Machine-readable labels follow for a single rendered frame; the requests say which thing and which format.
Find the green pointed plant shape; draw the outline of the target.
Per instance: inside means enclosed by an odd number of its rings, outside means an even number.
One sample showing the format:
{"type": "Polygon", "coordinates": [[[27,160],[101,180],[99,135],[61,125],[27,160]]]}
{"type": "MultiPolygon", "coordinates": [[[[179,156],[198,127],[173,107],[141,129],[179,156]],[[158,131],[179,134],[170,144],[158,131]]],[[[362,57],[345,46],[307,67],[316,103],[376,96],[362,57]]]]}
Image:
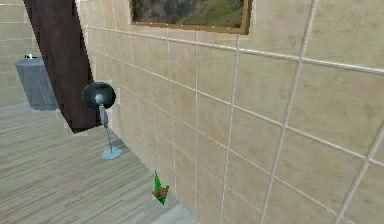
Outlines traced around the green pointed plant shape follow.
{"type": "Polygon", "coordinates": [[[154,176],[154,189],[152,191],[152,195],[162,204],[164,205],[167,199],[167,195],[169,192],[169,186],[162,186],[160,182],[160,178],[158,174],[154,176]]]}

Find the gold framed landscape picture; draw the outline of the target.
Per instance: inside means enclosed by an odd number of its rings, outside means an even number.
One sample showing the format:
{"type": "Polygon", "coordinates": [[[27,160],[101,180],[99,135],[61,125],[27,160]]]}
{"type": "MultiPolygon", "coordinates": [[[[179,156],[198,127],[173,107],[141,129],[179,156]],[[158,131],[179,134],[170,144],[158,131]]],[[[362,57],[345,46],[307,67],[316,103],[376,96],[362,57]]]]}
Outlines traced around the gold framed landscape picture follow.
{"type": "Polygon", "coordinates": [[[252,0],[129,0],[137,26],[248,35],[252,0]]]}

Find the grey pedestal sink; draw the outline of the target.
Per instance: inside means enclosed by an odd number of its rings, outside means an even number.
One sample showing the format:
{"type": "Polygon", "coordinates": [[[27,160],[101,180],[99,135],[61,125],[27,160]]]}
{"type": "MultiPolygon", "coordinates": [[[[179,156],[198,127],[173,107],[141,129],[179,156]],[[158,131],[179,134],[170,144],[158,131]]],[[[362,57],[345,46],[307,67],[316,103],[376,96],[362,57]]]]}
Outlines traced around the grey pedestal sink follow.
{"type": "Polygon", "coordinates": [[[59,108],[41,57],[26,55],[15,62],[28,103],[34,110],[53,111],[59,108]]]}

